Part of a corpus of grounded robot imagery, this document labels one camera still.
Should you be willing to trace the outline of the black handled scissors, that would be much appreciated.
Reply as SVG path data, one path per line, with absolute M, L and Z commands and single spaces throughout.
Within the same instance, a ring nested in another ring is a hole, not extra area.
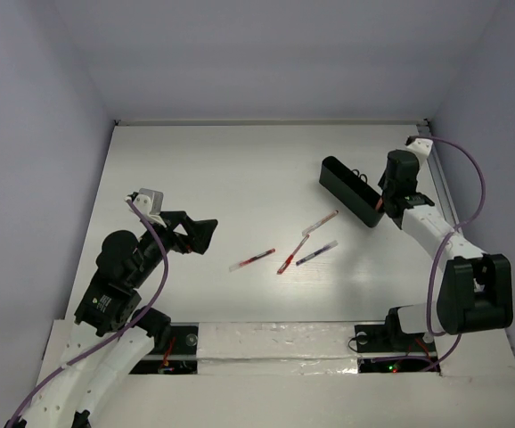
M 358 169 L 352 169 L 351 172 L 365 183 L 368 182 L 368 177 L 364 173 L 361 173 Z

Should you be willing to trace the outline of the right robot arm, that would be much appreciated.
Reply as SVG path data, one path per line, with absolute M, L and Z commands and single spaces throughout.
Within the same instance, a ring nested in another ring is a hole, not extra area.
M 398 308 L 398 319 L 382 328 L 394 350 L 414 340 L 419 317 L 436 337 L 504 329 L 513 321 L 510 261 L 481 250 L 446 221 L 417 189 L 420 166 L 415 152 L 391 151 L 379 182 L 384 212 L 432 258 L 426 301 Z

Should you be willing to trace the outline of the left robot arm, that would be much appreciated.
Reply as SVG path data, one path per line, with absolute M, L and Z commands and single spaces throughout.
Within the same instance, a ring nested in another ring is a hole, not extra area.
M 75 311 L 74 325 L 57 369 L 24 399 L 9 427 L 93 427 L 115 390 L 150 352 L 171 339 L 169 316 L 141 307 L 138 288 L 168 253 L 204 254 L 217 228 L 215 219 L 193 221 L 167 211 L 154 221 L 141 217 L 141 237 L 109 234 L 97 270 Z

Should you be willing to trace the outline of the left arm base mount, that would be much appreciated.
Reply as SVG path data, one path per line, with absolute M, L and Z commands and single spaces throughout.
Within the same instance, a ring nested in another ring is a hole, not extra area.
M 136 375 L 196 375 L 198 324 L 173 324 L 165 345 L 151 351 L 134 368 Z

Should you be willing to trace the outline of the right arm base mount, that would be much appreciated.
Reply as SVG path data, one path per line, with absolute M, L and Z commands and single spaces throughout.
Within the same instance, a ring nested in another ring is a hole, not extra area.
M 405 333 L 401 329 L 399 308 L 391 309 L 382 322 L 355 325 L 349 339 L 352 350 L 363 353 L 408 353 L 410 350 L 436 351 L 434 341 L 425 342 L 424 333 Z

